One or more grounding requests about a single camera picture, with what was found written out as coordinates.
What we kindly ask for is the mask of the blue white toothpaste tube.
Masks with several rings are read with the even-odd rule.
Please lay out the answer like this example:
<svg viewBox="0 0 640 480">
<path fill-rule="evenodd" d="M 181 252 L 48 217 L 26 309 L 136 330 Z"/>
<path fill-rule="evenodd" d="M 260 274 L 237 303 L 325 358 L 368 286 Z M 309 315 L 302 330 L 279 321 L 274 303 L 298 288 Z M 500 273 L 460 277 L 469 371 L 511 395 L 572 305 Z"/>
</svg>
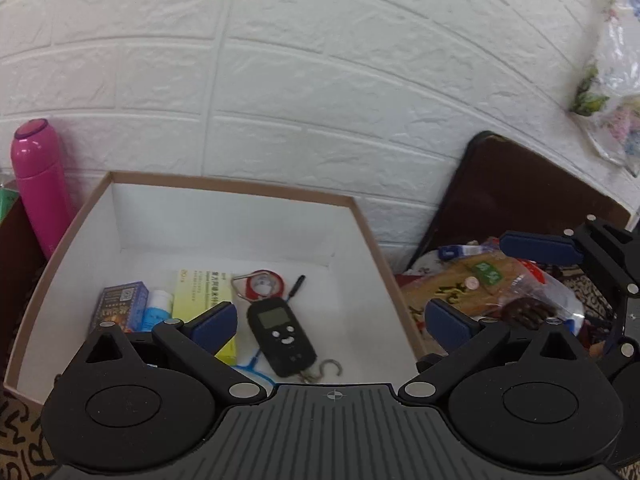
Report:
<svg viewBox="0 0 640 480">
<path fill-rule="evenodd" d="M 161 289 L 152 290 L 142 316 L 140 330 L 150 332 L 155 325 L 171 318 L 173 303 L 174 296 L 169 292 Z"/>
</svg>

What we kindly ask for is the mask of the blue red card box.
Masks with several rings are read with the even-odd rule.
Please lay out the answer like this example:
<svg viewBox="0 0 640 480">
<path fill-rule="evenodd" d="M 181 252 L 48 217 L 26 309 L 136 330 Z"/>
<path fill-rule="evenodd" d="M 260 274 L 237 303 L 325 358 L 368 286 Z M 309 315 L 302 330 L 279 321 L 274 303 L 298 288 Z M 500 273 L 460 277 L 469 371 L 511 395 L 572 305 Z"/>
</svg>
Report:
<svg viewBox="0 0 640 480">
<path fill-rule="evenodd" d="M 89 333 L 104 322 L 113 322 L 125 333 L 137 333 L 148 298 L 149 289 L 142 282 L 105 287 L 96 303 Z"/>
</svg>

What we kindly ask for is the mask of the black digital scale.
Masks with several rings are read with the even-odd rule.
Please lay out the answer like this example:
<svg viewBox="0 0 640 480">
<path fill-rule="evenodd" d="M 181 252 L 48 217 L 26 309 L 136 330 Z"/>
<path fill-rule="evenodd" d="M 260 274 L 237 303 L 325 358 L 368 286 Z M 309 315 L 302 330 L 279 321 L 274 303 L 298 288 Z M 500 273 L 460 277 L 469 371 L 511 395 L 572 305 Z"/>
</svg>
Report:
<svg viewBox="0 0 640 480">
<path fill-rule="evenodd" d="M 326 369 L 335 368 L 335 375 L 344 373 L 342 364 L 334 359 L 318 361 L 308 335 L 290 306 L 291 300 L 306 281 L 304 274 L 299 275 L 295 283 L 286 288 L 282 297 L 271 297 L 248 302 L 236 292 L 241 284 L 236 282 L 234 274 L 231 286 L 236 299 L 247 303 L 246 322 L 271 370 L 279 378 L 297 377 L 303 384 L 318 384 L 326 378 Z"/>
</svg>

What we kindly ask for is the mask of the red tape roll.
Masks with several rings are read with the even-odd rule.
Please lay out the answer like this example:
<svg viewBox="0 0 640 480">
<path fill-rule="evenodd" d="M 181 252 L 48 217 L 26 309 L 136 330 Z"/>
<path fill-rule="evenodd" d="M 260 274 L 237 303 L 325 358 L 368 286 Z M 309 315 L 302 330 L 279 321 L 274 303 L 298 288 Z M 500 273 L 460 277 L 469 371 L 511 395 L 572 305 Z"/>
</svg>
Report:
<svg viewBox="0 0 640 480">
<path fill-rule="evenodd" d="M 282 297 L 285 290 L 283 278 L 270 270 L 257 270 L 249 274 L 237 275 L 234 280 L 241 284 L 236 294 L 248 302 Z"/>
</svg>

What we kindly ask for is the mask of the clear plastic container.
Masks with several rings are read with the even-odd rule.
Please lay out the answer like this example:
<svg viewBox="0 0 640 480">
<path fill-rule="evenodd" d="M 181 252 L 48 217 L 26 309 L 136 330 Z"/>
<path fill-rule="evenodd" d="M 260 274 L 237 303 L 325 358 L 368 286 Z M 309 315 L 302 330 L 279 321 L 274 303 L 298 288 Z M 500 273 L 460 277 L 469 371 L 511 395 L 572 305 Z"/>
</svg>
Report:
<svg viewBox="0 0 640 480">
<path fill-rule="evenodd" d="M 585 309 L 574 292 L 535 263 L 523 259 L 518 259 L 518 263 L 523 271 L 511 289 L 520 296 L 534 298 L 552 307 L 553 317 L 577 336 L 585 321 Z"/>
</svg>

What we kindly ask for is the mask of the chopsticks packet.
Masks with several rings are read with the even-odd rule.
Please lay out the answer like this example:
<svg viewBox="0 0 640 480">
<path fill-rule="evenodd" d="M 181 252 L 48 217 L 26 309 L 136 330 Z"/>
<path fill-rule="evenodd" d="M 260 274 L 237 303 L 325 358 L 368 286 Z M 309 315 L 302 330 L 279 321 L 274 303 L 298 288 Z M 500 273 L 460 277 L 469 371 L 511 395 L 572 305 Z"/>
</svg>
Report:
<svg viewBox="0 0 640 480">
<path fill-rule="evenodd" d="M 473 316 L 498 310 L 515 299 L 516 284 L 528 269 L 521 261 L 502 252 L 484 252 L 448 263 L 444 270 L 402 286 L 405 305 L 413 312 L 424 312 L 433 299 Z"/>
</svg>

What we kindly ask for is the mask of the brown hair claw clip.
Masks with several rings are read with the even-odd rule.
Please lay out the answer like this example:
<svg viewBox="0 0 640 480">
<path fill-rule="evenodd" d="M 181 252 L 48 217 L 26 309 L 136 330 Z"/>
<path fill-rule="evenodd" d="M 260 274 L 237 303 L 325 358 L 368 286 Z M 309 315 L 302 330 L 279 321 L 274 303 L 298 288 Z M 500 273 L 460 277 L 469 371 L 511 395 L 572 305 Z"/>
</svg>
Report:
<svg viewBox="0 0 640 480">
<path fill-rule="evenodd" d="M 501 321 L 526 330 L 538 330 L 548 318 L 554 318 L 555 315 L 555 307 L 533 297 L 516 298 L 500 310 Z"/>
</svg>

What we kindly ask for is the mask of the dark brown wooden board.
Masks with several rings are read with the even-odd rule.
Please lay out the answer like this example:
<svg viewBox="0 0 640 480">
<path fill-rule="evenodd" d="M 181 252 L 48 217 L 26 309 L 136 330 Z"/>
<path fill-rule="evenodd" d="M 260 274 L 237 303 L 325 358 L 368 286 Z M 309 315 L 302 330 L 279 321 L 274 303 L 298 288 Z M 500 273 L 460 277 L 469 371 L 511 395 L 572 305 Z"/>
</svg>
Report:
<svg viewBox="0 0 640 480">
<path fill-rule="evenodd" d="M 541 154 L 483 131 L 466 146 L 409 263 L 440 246 L 482 242 L 506 231 L 560 234 L 588 214 L 618 228 L 631 219 L 629 208 Z"/>
</svg>

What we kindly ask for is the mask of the brown cardboard box white inside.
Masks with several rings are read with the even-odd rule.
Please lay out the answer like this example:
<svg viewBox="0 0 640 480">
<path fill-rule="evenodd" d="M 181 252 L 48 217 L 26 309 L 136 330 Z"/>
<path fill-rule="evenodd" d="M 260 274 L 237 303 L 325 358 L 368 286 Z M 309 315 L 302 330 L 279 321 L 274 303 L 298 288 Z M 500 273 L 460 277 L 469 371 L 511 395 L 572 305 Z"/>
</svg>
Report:
<svg viewBox="0 0 640 480">
<path fill-rule="evenodd" d="M 423 344 L 356 202 L 302 188 L 170 174 L 107 174 L 29 301 L 4 384 L 43 404 L 84 343 L 102 289 L 171 290 L 181 270 L 271 270 L 301 282 L 292 307 L 342 381 L 400 386 Z"/>
</svg>

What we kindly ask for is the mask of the floral plastic bag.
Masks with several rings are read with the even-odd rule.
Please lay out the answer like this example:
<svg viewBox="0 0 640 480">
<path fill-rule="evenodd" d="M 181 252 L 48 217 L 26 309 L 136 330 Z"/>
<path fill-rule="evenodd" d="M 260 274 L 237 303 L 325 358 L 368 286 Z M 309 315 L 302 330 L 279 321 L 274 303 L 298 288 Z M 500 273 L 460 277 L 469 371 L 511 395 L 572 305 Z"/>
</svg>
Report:
<svg viewBox="0 0 640 480">
<path fill-rule="evenodd" d="M 639 0 L 608 0 L 570 112 L 600 156 L 639 174 Z"/>
</svg>

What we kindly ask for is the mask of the dark red shoe box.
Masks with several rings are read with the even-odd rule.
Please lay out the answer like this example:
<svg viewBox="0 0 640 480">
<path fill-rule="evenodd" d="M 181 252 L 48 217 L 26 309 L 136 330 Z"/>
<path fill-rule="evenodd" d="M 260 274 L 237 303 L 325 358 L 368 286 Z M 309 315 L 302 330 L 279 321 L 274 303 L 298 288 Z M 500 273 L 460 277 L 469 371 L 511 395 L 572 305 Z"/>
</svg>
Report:
<svg viewBox="0 0 640 480">
<path fill-rule="evenodd" d="M 1 221 L 0 235 L 0 359 L 4 377 L 17 331 L 47 258 L 20 198 Z"/>
</svg>

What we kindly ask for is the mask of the letter patterned tablecloth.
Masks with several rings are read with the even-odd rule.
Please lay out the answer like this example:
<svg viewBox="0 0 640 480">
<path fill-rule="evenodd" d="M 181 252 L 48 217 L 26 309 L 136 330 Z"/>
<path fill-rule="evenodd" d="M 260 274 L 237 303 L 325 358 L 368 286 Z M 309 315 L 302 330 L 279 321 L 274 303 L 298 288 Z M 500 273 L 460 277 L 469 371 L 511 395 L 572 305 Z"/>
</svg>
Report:
<svg viewBox="0 0 640 480">
<path fill-rule="evenodd" d="M 0 405 L 1 478 L 47 479 L 56 463 L 40 422 L 40 409 L 1 390 Z"/>
</svg>

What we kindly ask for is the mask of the pink thermos bottle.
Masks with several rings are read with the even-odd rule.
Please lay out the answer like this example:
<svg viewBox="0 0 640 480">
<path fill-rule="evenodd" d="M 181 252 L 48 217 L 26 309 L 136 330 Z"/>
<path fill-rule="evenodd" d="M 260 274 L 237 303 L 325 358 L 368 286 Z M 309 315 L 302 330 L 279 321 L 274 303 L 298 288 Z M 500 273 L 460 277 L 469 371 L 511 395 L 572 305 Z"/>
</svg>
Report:
<svg viewBox="0 0 640 480">
<path fill-rule="evenodd" d="M 11 162 L 18 192 L 40 247 L 50 259 L 75 217 L 62 166 L 60 140 L 47 119 L 14 132 Z"/>
</svg>

